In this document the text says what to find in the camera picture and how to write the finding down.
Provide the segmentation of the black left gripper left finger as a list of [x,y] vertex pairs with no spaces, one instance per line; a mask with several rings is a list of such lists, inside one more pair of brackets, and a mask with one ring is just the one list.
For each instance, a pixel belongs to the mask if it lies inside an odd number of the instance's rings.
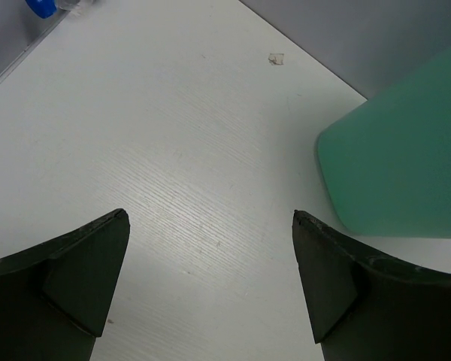
[[129,242],[116,209],[0,259],[0,360],[88,360]]

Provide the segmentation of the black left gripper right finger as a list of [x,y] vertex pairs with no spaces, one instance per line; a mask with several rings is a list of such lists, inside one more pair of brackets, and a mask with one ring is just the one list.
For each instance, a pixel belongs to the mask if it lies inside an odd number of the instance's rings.
[[292,240],[326,360],[451,360],[451,274],[361,243],[306,211]]

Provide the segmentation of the clear bottle blue cap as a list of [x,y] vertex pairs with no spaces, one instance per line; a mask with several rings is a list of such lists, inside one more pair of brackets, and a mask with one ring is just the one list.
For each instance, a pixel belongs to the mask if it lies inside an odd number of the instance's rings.
[[80,14],[90,8],[94,0],[26,0],[26,4],[41,19],[53,16],[57,11]]

